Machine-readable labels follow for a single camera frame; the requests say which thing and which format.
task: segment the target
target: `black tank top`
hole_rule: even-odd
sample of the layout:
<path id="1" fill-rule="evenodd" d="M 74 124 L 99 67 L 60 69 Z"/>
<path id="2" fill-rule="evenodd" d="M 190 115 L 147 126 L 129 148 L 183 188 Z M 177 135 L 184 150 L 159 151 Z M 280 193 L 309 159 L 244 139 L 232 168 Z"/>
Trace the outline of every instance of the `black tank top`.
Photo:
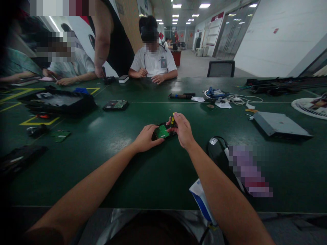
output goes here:
<path id="1" fill-rule="evenodd" d="M 134 51 L 125 33 L 124 27 L 109 0 L 101 0 L 107 7 L 113 19 L 113 33 L 110 38 L 110 51 L 107 57 L 109 65 L 118 76 L 127 75 L 134 60 Z M 92 18 L 88 16 L 90 27 L 94 35 L 95 28 Z"/>

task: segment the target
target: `white t-shirt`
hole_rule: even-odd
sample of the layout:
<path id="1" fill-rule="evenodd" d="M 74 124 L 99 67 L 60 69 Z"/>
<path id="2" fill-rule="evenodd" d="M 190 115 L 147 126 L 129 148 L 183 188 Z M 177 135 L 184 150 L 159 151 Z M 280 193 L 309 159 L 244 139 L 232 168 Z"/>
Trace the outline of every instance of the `white t-shirt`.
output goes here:
<path id="1" fill-rule="evenodd" d="M 167 41 L 164 42 L 164 46 L 165 46 L 166 49 L 168 49 L 168 43 L 167 43 Z"/>
<path id="2" fill-rule="evenodd" d="M 141 68 L 147 70 L 147 77 L 162 75 L 177 70 L 174 57 L 169 49 L 165 49 L 160 45 L 156 52 L 150 52 L 145 46 L 140 48 L 135 54 L 132 66 L 134 71 Z"/>

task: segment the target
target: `boy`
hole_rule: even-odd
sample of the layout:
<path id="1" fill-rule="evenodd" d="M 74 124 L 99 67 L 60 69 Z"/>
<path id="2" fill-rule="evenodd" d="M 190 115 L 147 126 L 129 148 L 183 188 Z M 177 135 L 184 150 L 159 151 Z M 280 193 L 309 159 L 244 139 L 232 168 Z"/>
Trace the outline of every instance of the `boy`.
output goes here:
<path id="1" fill-rule="evenodd" d="M 152 82 L 177 77 L 177 68 L 169 49 L 158 43 L 158 24 L 153 16 L 142 17 L 139 21 L 140 33 L 145 46 L 135 54 L 128 75 L 132 78 L 151 77 Z"/>

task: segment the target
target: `floor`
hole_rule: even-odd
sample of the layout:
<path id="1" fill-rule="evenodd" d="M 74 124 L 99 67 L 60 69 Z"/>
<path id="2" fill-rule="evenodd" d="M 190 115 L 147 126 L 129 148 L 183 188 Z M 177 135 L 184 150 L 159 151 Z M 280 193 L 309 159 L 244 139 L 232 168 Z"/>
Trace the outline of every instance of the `floor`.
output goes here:
<path id="1" fill-rule="evenodd" d="M 177 68 L 178 77 L 207 77 L 209 62 L 216 60 L 213 57 L 196 57 L 191 50 L 183 50 L 181 65 Z M 255 75 L 235 67 L 234 77 L 255 77 Z"/>

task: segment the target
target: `green workbench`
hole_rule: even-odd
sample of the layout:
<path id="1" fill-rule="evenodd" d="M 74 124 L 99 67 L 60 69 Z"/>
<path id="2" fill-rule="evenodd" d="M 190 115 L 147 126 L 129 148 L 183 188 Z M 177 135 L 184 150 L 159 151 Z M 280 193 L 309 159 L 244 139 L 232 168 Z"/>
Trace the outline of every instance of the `green workbench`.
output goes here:
<path id="1" fill-rule="evenodd" d="M 240 91 L 246 78 L 178 78 L 161 85 L 150 79 L 130 79 L 104 85 L 101 80 L 85 82 L 63 90 L 73 91 L 86 87 L 93 93 L 98 108 L 80 119 L 56 118 L 49 121 L 51 130 L 70 130 L 72 134 L 63 142 L 56 143 L 49 135 L 37 140 L 29 138 L 26 128 L 30 123 L 44 122 L 31 119 L 31 113 L 17 104 L 15 94 L 35 92 L 52 84 L 36 83 L 0 100 L 1 154 L 7 154 L 26 144 L 47 146 L 48 151 L 29 168 L 21 172 L 10 184 L 12 204 L 15 206 L 51 206 L 80 180 L 133 142 L 147 124 L 168 120 L 175 111 L 183 113 L 190 121 L 194 138 L 205 147 L 212 136 L 224 137 L 230 145 L 256 146 L 260 153 L 258 166 L 262 176 L 273 188 L 273 198 L 253 198 L 252 205 L 263 212 L 327 213 L 327 127 L 326 121 L 309 117 L 291 107 L 298 98 L 315 97 L 308 91 L 298 94 L 271 97 L 258 96 L 263 103 L 251 103 L 259 111 L 284 113 L 314 138 L 303 142 L 274 140 L 248 120 L 245 106 L 232 104 L 232 109 L 209 109 L 208 103 L 191 100 L 169 99 L 170 93 L 202 91 L 209 86 L 242 95 L 252 95 L 249 90 Z M 125 111 L 104 112 L 102 107 L 109 100 L 127 100 Z M 198 209 L 189 187 L 197 180 L 196 171 L 187 152 L 178 139 L 172 138 L 148 152 L 132 159 L 109 195 L 102 203 L 108 208 L 135 209 Z"/>

